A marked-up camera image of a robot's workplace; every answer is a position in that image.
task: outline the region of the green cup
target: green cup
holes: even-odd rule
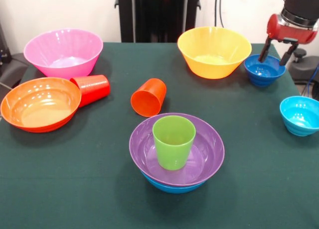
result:
[[[184,167],[196,135],[194,124],[181,116],[165,116],[153,125],[158,162],[167,170]]]

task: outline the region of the pink bowl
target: pink bowl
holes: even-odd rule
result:
[[[102,49],[103,41],[98,35],[68,28],[33,38],[23,53],[46,76],[69,80],[89,75]]]

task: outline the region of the red cup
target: red cup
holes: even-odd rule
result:
[[[104,75],[74,77],[70,81],[76,84],[82,93],[79,107],[106,97],[110,93],[110,83]]]
[[[165,83],[160,79],[151,78],[132,94],[131,105],[139,115],[152,117],[160,112],[165,95]]]

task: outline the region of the yellow bowl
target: yellow bowl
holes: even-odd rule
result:
[[[177,45],[191,71],[207,79],[229,76],[251,53],[251,44],[243,35],[221,27],[188,30]]]

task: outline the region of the cup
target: cup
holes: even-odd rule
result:
[[[151,78],[132,94],[131,106],[141,116],[152,117],[160,112],[166,95],[166,85],[157,78]]]
[[[153,125],[158,162],[167,170],[178,170],[187,162],[196,135],[194,124],[181,116],[164,116]]]
[[[74,77],[70,81],[81,91],[82,99],[79,107],[106,97],[110,93],[110,83],[104,75]]]

